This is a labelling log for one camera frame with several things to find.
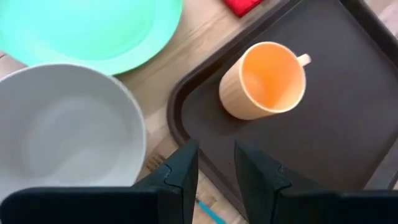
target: red cloth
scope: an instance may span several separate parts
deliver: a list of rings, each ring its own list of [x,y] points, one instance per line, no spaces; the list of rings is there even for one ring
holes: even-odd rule
[[[244,16],[263,0],[223,0],[238,17]]]

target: wooden table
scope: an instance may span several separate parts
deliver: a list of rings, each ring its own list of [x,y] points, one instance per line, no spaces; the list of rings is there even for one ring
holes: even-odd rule
[[[155,169],[157,163],[178,148],[169,134],[166,123],[167,100],[174,85],[278,2],[268,0],[244,18],[238,19],[220,0],[185,0],[180,25],[166,48],[145,65],[118,76],[137,98],[146,120],[147,160],[140,178]],[[367,2],[398,36],[398,0]],[[23,64],[0,52],[0,77],[23,67]],[[201,172],[197,196],[227,223],[246,223]],[[193,222],[213,223],[197,206]]]

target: orange mug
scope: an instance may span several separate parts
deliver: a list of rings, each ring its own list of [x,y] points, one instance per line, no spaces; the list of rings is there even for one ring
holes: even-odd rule
[[[307,55],[296,55],[275,42],[251,46],[220,83],[224,108],[239,119],[257,119],[296,107],[305,92]]]

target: plate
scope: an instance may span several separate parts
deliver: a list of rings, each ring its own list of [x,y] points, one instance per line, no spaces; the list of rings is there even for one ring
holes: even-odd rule
[[[3,0],[0,49],[32,66],[71,63],[116,75],[160,52],[182,0]]]

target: tray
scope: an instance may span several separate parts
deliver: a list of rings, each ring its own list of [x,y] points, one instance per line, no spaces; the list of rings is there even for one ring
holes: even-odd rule
[[[221,77],[255,43],[308,53],[298,107],[254,121],[230,116]],[[284,1],[185,76],[167,119],[183,144],[200,142],[200,169],[242,213],[233,149],[239,140],[328,189],[390,189],[398,171],[398,43],[363,1]]]

